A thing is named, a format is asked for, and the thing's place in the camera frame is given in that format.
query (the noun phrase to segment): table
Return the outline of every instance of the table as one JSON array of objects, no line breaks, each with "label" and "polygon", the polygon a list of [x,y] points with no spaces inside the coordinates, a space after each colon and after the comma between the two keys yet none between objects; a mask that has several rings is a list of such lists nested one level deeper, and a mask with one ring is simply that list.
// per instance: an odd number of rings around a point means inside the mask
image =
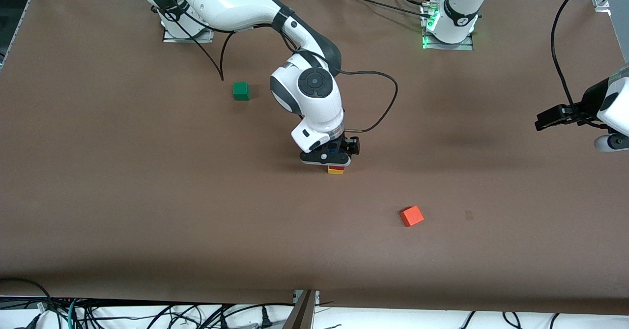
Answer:
[{"label": "table", "polygon": [[[596,152],[591,128],[533,126],[565,100],[561,0],[486,0],[472,52],[423,50],[416,18],[358,0],[282,1],[345,70],[400,83],[342,176],[297,158],[299,118],[268,89],[290,55],[271,29],[232,38],[221,82],[195,45],[161,42],[144,0],[32,0],[0,74],[0,275],[67,297],[315,288],[337,306],[629,313],[629,154]],[[589,0],[564,11],[557,52],[576,98],[623,63]],[[234,101],[235,81],[254,99]],[[348,128],[393,93],[338,82]],[[415,204],[425,221],[405,228]]]}]

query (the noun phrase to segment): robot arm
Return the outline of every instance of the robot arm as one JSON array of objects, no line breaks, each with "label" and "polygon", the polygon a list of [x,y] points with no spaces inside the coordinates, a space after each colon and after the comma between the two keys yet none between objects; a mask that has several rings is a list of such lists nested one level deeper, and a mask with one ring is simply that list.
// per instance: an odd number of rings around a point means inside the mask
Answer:
[{"label": "robot arm", "polygon": [[[581,101],[574,106],[583,119],[605,124],[609,134],[595,140],[598,150],[629,150],[629,64],[586,90]],[[535,128],[540,131],[571,123],[584,125],[570,106],[558,105],[537,114]]]},{"label": "robot arm", "polygon": [[[343,108],[334,79],[341,65],[339,49],[303,22],[290,7],[279,0],[176,0],[179,5],[172,0],[148,1],[160,9],[164,27],[182,38],[187,35],[182,33],[180,25],[192,35],[203,27],[181,13],[181,9],[218,30],[242,31],[256,25],[270,25],[290,38],[304,51],[293,54],[271,75],[270,88],[283,108],[303,116],[292,131],[292,138],[306,154],[329,141],[344,139]],[[348,165],[348,157],[343,163],[319,163]]]},{"label": "robot arm", "polygon": [[478,10],[485,0],[431,0],[436,3],[434,19],[427,30],[443,43],[455,44],[465,40],[474,30]]}]

